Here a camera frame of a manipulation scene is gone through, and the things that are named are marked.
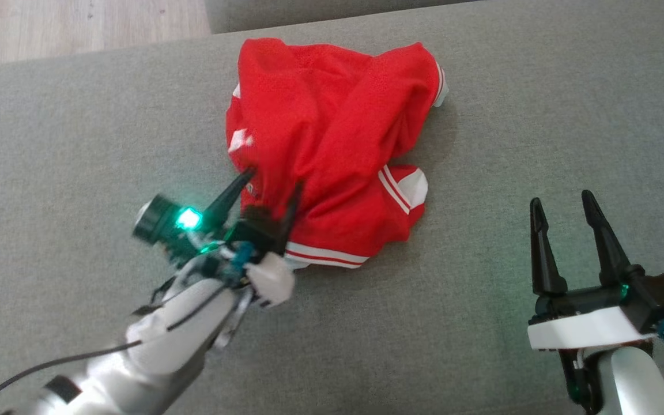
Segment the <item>green led light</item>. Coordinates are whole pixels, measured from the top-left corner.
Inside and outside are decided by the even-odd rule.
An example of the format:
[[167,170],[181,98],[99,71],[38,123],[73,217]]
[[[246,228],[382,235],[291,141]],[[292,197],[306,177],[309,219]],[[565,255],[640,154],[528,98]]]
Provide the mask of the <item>green led light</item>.
[[201,248],[201,250],[198,251],[198,253],[207,253],[209,251],[216,250],[217,248],[219,248],[219,244],[217,244],[216,242],[211,242],[211,244],[208,244],[206,245],[206,247]]
[[571,383],[568,386],[568,393],[570,395],[570,399],[574,402],[580,402],[580,389],[578,388],[578,385],[575,383]]
[[187,207],[182,210],[179,218],[176,220],[176,226],[187,231],[198,228],[201,222],[201,213],[198,213],[193,207]]

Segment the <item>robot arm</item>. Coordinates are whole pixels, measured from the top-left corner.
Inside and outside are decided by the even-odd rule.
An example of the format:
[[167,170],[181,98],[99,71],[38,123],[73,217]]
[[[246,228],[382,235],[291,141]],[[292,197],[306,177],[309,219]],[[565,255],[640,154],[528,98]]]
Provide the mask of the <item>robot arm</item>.
[[532,349],[559,353],[567,393],[588,415],[664,413],[664,380],[651,358],[664,340],[664,274],[631,265],[590,191],[583,210],[601,264],[600,286],[568,290],[559,275],[542,203],[530,204],[532,287],[538,295],[527,333]]
[[134,236],[164,245],[176,274],[136,310],[140,319],[126,329],[122,346],[94,352],[84,370],[56,376],[36,400],[5,414],[164,413],[201,373],[205,353],[228,344],[251,302],[273,307],[288,300],[295,277],[282,255],[300,186],[282,220],[251,206],[225,229],[252,174],[238,176],[203,213],[159,195],[145,205]]

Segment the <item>couch cushion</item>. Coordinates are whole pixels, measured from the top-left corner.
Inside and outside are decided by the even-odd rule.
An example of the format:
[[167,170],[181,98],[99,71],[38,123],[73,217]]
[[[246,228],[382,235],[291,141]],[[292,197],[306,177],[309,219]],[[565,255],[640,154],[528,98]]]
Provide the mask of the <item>couch cushion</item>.
[[134,215],[232,179],[224,111],[258,36],[424,42],[451,90],[408,157],[427,213],[358,270],[301,271],[169,413],[581,413],[558,357],[529,348],[528,204],[572,287],[598,283],[584,188],[630,259],[664,271],[664,0],[490,0],[0,66],[0,381],[103,346],[169,276]]
[[251,31],[285,24],[332,20],[469,0],[206,0],[212,33]]

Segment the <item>white plastic mount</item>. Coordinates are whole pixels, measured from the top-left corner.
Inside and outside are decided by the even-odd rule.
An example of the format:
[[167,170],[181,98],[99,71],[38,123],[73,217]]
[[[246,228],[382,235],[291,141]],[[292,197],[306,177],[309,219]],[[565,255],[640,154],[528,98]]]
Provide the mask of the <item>white plastic mount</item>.
[[245,269],[247,278],[260,297],[261,307],[273,307],[291,298],[296,278],[279,255],[268,252],[260,263],[248,263]]
[[[192,313],[211,295],[214,299],[190,320],[174,331],[168,331],[170,325]],[[127,354],[144,373],[175,373],[200,347],[206,346],[206,339],[232,312],[236,298],[237,294],[225,288],[219,280],[198,281],[127,328],[127,342],[143,341],[143,344],[127,350]]]
[[527,334],[532,349],[582,349],[656,336],[639,333],[618,305],[533,324],[527,328]]

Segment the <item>black cable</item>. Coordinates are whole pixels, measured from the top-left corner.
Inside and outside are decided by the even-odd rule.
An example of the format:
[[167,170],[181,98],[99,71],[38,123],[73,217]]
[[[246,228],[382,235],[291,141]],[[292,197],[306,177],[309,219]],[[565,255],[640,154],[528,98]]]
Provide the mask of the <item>black cable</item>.
[[[176,321],[176,323],[173,323],[170,326],[168,326],[168,328],[166,328],[166,332],[169,333],[170,331],[174,331],[175,329],[179,328],[184,323],[186,323],[188,320],[191,320],[191,318],[196,316],[201,310],[203,310],[203,308],[205,308],[208,304],[210,304],[212,300],[216,299],[216,297],[219,294],[221,294],[222,291],[224,291],[224,286],[214,291],[206,300],[204,300],[203,302],[201,302],[200,305],[195,307],[194,310],[192,310],[189,314],[182,317],[181,320],[178,320]],[[6,381],[3,381],[0,384],[0,392],[3,391],[8,386],[10,386],[11,384],[15,383],[16,381],[19,381],[22,378],[25,378],[26,376],[32,375],[35,372],[47,368],[52,368],[53,366],[57,365],[63,365],[64,363],[77,362],[78,360],[85,360],[85,359],[90,359],[92,357],[104,356],[105,354],[122,352],[124,350],[131,349],[132,347],[139,346],[140,344],[142,344],[142,341],[128,342],[127,344],[121,344],[111,349],[104,349],[104,350],[99,350],[97,352],[89,352],[84,354],[75,354],[73,356],[61,357],[59,359],[50,360],[50,362],[40,363],[39,365],[32,366],[31,368],[21,371],[16,375],[12,376],[11,378],[8,378]]]

